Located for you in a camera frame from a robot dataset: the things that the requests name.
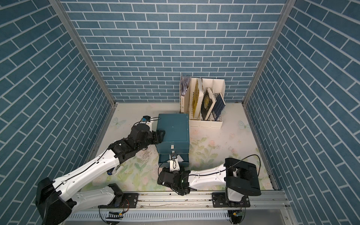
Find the teal bottom drawer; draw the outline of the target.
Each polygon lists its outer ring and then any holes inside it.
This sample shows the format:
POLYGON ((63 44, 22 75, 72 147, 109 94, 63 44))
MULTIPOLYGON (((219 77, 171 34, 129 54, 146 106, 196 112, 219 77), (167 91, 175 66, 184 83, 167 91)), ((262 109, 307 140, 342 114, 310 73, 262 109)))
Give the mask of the teal bottom drawer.
POLYGON ((178 154, 175 153, 174 156, 170 154, 159 154, 158 165, 160 167, 169 167, 173 165, 173 161, 177 160, 180 167, 189 166, 189 154, 178 154))

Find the teal drawer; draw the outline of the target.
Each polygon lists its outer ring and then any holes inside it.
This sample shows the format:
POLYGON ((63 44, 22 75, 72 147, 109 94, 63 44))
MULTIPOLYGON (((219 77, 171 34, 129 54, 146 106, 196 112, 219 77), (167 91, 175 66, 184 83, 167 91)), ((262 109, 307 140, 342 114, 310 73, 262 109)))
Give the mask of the teal drawer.
POLYGON ((185 142, 162 142, 156 145, 159 154, 189 154, 189 141, 185 142))
POLYGON ((173 161, 177 160, 180 167, 189 166, 189 154, 178 154, 175 153, 174 156, 170 154, 159 154, 158 165, 160 167, 169 167, 173 165, 173 161))

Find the teal drawer cabinet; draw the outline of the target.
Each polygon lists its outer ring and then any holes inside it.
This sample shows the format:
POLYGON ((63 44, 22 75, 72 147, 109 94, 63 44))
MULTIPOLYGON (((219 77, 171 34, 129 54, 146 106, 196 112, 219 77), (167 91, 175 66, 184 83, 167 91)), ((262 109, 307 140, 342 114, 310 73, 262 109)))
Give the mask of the teal drawer cabinet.
POLYGON ((185 113, 160 113, 157 131, 164 130, 163 142, 189 141, 189 116, 185 113))

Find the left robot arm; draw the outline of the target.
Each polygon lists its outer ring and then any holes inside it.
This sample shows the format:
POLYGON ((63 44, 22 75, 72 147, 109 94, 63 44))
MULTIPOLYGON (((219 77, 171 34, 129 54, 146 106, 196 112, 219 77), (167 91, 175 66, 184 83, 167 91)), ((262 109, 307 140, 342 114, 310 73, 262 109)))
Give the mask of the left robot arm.
POLYGON ((100 205, 123 207, 123 192, 117 184, 95 191, 80 190, 101 174, 118 168, 149 145, 160 144, 164 130, 152 131, 139 123, 131 128, 128 137, 115 141, 93 160, 54 180, 44 178, 37 185, 35 204, 44 225, 59 225, 71 214, 100 205))

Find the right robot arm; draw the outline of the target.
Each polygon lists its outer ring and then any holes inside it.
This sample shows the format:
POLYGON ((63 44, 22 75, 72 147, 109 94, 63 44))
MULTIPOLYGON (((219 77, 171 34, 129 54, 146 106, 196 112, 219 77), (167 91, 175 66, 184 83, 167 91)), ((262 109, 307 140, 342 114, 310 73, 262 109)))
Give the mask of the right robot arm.
POLYGON ((228 157, 224 164, 201 171, 164 167, 158 175, 157 184, 181 196, 189 194, 191 190, 224 185, 226 201, 240 203, 244 197, 261 195, 258 175, 255 164, 228 157))

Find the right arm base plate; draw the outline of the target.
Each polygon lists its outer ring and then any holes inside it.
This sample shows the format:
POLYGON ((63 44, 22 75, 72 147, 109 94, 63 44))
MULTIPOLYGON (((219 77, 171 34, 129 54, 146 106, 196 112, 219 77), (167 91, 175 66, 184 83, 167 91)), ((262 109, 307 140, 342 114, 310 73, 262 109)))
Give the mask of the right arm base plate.
POLYGON ((249 197, 235 191, 212 193, 214 208, 241 208, 250 207, 249 197))

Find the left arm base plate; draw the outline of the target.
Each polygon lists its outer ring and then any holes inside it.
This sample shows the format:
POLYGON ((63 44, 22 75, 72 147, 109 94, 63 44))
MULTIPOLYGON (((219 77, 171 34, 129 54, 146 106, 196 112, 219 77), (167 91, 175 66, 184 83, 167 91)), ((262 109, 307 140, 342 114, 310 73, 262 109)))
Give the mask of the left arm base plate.
POLYGON ((107 205, 110 209, 134 209, 137 206, 138 193, 124 193, 115 196, 115 198, 107 205))

